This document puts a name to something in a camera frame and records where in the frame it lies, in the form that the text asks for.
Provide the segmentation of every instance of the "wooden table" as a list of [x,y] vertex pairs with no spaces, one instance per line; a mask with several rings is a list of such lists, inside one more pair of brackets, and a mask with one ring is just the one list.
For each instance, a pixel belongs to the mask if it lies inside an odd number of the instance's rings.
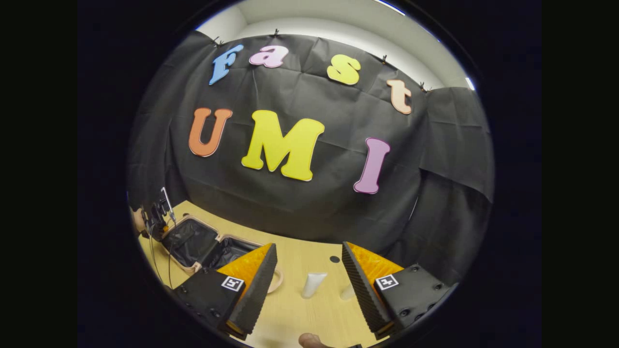
[[[361,344],[368,347],[378,341],[363,318],[357,298],[340,299],[340,293],[349,285],[344,265],[333,263],[331,256],[342,256],[341,244],[316,243],[281,237],[244,227],[217,217],[188,201],[174,207],[177,219],[189,213],[215,227],[221,234],[232,234],[257,243],[277,244],[277,268],[284,273],[282,285],[267,295],[260,317],[245,344],[253,347],[300,347],[298,338],[303,333],[320,336],[322,343],[339,348]],[[150,240],[140,236],[140,244],[154,268]],[[162,281],[168,280],[168,253],[153,241],[153,252]],[[304,299],[301,290],[308,272],[328,273],[313,297]],[[174,261],[170,263],[172,288],[189,276]]]

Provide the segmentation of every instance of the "black fabric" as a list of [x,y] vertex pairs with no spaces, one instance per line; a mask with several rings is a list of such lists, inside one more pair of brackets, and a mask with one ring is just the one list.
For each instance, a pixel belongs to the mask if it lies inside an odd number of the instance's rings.
[[[213,60],[238,44],[244,48],[228,75],[209,85]],[[248,62],[267,45],[290,50],[281,67]],[[359,60],[357,84],[327,77],[335,54]],[[407,98],[411,114],[403,115],[391,105],[389,79],[401,79],[411,90]],[[233,112],[217,151],[209,157],[194,155],[188,146],[197,108]],[[242,166],[256,110],[277,113],[284,135],[302,118],[325,125],[314,148],[311,181],[284,177],[280,169],[287,159],[274,172],[266,164],[262,170]],[[210,139],[214,119],[206,119],[204,143]],[[363,171],[368,137],[391,146],[376,194],[352,188]],[[172,205],[189,200],[224,219],[286,237],[347,240],[403,266],[419,261],[430,272],[436,269],[433,275],[442,281],[457,278],[472,261],[493,194],[490,133],[474,92],[447,88],[426,94],[410,77],[375,56],[303,35],[244,38],[217,48],[210,38],[192,33],[153,78],[139,108],[130,148],[129,197],[134,207],[152,201],[165,185]],[[457,187],[457,193],[435,187],[442,182],[439,178]],[[426,207],[433,194],[448,196],[432,199],[449,199],[443,206]],[[485,202],[460,203],[479,199]],[[459,222],[422,223],[445,218],[446,211],[459,216],[464,230],[452,232],[452,225]],[[415,244],[432,229],[432,235],[449,242]]]
[[217,231],[193,219],[180,222],[162,240],[163,246],[183,266],[205,264],[217,246]]
[[224,238],[215,247],[213,251],[213,260],[209,263],[207,267],[219,269],[257,248],[257,245],[249,244],[242,240],[237,240],[234,238]]

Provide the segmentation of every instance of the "light fixture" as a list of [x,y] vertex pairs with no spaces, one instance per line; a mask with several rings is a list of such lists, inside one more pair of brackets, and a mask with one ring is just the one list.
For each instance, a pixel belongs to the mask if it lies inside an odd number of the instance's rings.
[[469,88],[470,88],[471,90],[475,90],[475,87],[473,86],[473,82],[471,82],[471,81],[470,81],[470,79],[469,79],[468,77],[465,77],[464,79],[466,80],[466,83],[468,83],[468,84],[469,84]]
[[399,13],[399,14],[401,14],[401,15],[405,15],[405,14],[404,14],[404,12],[402,12],[402,11],[400,11],[400,10],[396,9],[395,7],[393,7],[393,6],[389,5],[388,3],[384,2],[384,1],[381,1],[381,0],[374,0],[374,1],[378,2],[379,4],[382,4],[382,5],[387,6],[388,8],[390,8],[390,9],[392,9],[392,10],[396,11],[397,13]]

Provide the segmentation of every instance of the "ceiling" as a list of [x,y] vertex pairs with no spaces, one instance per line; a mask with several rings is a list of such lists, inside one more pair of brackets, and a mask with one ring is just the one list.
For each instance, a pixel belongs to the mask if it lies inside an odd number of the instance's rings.
[[410,17],[374,0],[246,0],[237,7],[248,25],[289,17],[318,18],[353,25],[387,39],[415,56],[445,86],[469,86],[460,64],[432,34]]

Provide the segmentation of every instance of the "foam letter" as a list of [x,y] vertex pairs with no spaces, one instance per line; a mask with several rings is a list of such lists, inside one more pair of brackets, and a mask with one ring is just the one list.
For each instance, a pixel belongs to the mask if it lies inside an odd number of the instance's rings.
[[391,105],[405,115],[411,113],[413,109],[404,102],[404,96],[411,96],[410,90],[404,86],[404,81],[387,80],[387,85],[391,86]]
[[378,174],[381,172],[385,155],[391,150],[389,144],[377,138],[365,139],[368,156],[365,159],[363,173],[353,189],[356,192],[375,194],[378,192]]
[[324,125],[309,118],[299,120],[294,127],[282,136],[277,114],[269,110],[256,110],[251,117],[256,122],[254,134],[247,156],[241,163],[253,169],[262,169],[264,162],[260,159],[262,148],[269,171],[273,172],[282,163],[286,154],[288,162],[282,167],[282,175],[289,178],[310,181],[311,157],[318,136],[324,132]]
[[209,85],[214,84],[228,74],[229,70],[226,69],[226,65],[231,66],[236,59],[236,52],[239,52],[242,49],[243,45],[235,46],[213,60],[215,67],[213,68],[213,77],[210,78]]
[[250,57],[249,62],[253,65],[264,65],[265,67],[278,67],[284,62],[284,57],[288,54],[288,48],[284,46],[266,46],[260,52]]
[[198,156],[208,157],[212,155],[219,146],[219,140],[222,138],[223,127],[226,125],[226,120],[232,117],[232,111],[228,109],[215,110],[215,126],[213,133],[210,135],[208,143],[203,144],[200,141],[204,120],[210,115],[210,109],[200,108],[194,112],[194,123],[191,125],[189,132],[189,149]]
[[336,54],[331,58],[331,65],[327,67],[327,75],[332,80],[353,85],[359,81],[357,70],[361,70],[358,60],[343,54]]

